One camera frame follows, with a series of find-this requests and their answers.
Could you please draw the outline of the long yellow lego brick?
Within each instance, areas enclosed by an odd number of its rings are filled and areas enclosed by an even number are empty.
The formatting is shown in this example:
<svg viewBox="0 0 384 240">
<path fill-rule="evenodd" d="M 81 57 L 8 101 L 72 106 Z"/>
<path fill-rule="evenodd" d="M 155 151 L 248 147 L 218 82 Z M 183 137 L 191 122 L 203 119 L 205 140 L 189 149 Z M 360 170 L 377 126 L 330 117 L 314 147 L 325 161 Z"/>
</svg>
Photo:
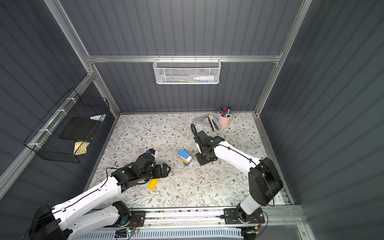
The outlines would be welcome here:
<svg viewBox="0 0 384 240">
<path fill-rule="evenodd" d="M 149 183 L 148 189 L 154 190 L 157 186 L 159 179 L 152 179 Z"/>
</svg>

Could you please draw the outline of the white lego brick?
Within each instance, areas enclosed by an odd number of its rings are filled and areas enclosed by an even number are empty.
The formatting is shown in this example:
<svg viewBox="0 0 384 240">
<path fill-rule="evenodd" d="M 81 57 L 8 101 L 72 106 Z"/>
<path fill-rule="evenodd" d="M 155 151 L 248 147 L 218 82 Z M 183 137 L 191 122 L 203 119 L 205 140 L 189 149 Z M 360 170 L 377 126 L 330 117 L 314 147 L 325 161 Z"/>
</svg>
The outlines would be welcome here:
<svg viewBox="0 0 384 240">
<path fill-rule="evenodd" d="M 192 160 L 192 157 L 188 156 L 186 159 L 183 159 L 183 160 L 186 161 L 186 162 L 190 162 Z"/>
</svg>

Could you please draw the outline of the light blue long lego brick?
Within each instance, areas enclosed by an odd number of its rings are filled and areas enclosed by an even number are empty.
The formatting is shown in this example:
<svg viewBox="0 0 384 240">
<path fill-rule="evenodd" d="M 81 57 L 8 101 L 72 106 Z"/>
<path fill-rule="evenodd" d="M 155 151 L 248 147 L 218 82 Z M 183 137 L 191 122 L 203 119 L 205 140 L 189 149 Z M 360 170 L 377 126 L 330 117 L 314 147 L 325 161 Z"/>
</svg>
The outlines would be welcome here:
<svg viewBox="0 0 384 240">
<path fill-rule="evenodd" d="M 190 154 L 188 154 L 186 151 L 184 150 L 179 150 L 178 152 L 179 156 L 181 156 L 183 159 L 187 160 L 189 157 L 190 157 Z"/>
</svg>

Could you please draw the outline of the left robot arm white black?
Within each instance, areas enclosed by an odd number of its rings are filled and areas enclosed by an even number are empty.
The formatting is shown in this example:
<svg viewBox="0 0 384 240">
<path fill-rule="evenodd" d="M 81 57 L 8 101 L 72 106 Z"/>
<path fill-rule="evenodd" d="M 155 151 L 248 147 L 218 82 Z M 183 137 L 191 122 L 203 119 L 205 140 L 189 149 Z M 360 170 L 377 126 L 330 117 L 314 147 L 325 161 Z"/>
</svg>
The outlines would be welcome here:
<svg viewBox="0 0 384 240">
<path fill-rule="evenodd" d="M 121 168 L 111 168 L 112 173 L 98 185 L 82 194 L 53 207 L 38 208 L 25 236 L 31 240 L 72 240 L 80 235 L 105 227 L 127 227 L 139 224 L 122 201 L 92 212 L 91 210 L 124 191 L 154 179 L 166 178 L 171 172 L 167 164 L 156 163 L 157 152 L 150 149 L 135 162 Z"/>
</svg>

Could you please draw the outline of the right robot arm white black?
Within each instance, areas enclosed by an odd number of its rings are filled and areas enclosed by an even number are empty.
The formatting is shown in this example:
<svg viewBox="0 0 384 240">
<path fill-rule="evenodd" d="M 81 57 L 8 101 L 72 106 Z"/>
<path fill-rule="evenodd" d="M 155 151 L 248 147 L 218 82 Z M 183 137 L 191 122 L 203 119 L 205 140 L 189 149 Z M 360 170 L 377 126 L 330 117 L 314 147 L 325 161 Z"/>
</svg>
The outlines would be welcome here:
<svg viewBox="0 0 384 240">
<path fill-rule="evenodd" d="M 220 136 L 210 137 L 204 131 L 198 132 L 194 124 L 191 124 L 191 131 L 199 150 L 196 158 L 201 166 L 221 159 L 248 178 L 249 194 L 237 206 L 237 218 L 241 222 L 250 221 L 261 207 L 274 201 L 284 184 L 271 159 L 252 157 Z"/>
</svg>

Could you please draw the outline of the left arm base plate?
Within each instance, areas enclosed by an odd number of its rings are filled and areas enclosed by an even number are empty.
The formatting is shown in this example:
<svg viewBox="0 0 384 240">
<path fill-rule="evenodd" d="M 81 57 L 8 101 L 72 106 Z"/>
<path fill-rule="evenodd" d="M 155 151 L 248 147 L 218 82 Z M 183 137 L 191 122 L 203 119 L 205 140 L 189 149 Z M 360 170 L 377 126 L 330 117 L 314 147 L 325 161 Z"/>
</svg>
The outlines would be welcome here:
<svg viewBox="0 0 384 240">
<path fill-rule="evenodd" d="M 143 227 L 145 222 L 145 211 L 130 211 L 129 214 L 125 214 L 122 217 L 119 216 L 118 220 L 104 228 L 134 228 Z"/>
</svg>

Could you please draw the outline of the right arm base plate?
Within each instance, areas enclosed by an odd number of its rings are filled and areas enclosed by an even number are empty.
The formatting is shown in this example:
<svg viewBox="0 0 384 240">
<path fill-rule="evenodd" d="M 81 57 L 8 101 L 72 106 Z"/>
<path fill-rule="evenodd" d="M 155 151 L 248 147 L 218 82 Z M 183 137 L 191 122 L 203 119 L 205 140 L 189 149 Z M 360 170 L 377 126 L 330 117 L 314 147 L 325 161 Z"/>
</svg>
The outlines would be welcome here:
<svg viewBox="0 0 384 240">
<path fill-rule="evenodd" d="M 225 220 L 227 225 L 236 224 L 254 224 L 261 225 L 265 223 L 264 213 L 261 208 L 258 208 L 252 214 L 245 213 L 241 208 L 226 208 L 224 213 L 220 216 L 221 219 Z"/>
</svg>

